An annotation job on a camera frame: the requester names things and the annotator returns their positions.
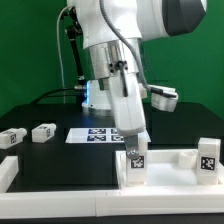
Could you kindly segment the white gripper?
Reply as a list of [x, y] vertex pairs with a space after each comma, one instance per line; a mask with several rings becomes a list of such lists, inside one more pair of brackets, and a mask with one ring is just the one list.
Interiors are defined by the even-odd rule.
[[109, 101], [117, 132], [125, 137], [126, 155], [129, 159], [137, 159], [139, 157], [137, 134], [144, 131], [146, 121], [136, 75], [129, 73], [125, 81], [127, 96], [123, 95], [120, 74], [108, 79]]

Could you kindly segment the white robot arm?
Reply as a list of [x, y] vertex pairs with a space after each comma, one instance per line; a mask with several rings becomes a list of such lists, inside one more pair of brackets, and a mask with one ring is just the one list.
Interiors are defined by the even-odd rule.
[[139, 43], [193, 32], [204, 18], [207, 0], [67, 0], [90, 52], [93, 74], [104, 84], [115, 127], [124, 137], [126, 155], [139, 157], [138, 134], [146, 123], [142, 98], [152, 93], [152, 105], [175, 109], [178, 94], [149, 84]]

